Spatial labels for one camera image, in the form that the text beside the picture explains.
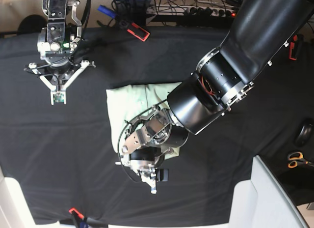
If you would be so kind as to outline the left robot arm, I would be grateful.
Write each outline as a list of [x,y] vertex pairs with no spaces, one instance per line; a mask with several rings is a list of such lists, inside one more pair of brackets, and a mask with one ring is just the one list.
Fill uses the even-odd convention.
[[168,107],[153,105],[126,124],[117,144],[123,169],[143,182],[161,181],[161,148],[181,147],[230,111],[313,13],[314,0],[244,0],[222,43],[167,95]]

